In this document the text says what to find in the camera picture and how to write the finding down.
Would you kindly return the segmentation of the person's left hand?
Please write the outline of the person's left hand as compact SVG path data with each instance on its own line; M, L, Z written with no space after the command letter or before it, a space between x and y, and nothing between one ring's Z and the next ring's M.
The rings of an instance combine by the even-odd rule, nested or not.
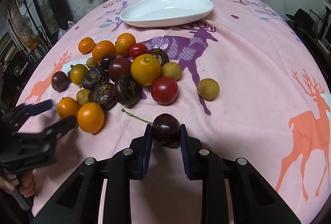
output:
M1 174L1 190L4 191L14 191L15 184L14 184L14 175L10 174ZM18 175L18 182L19 182L19 192L25 198L31 197L35 194L36 191L36 184L34 180L34 173L33 170L22 172Z

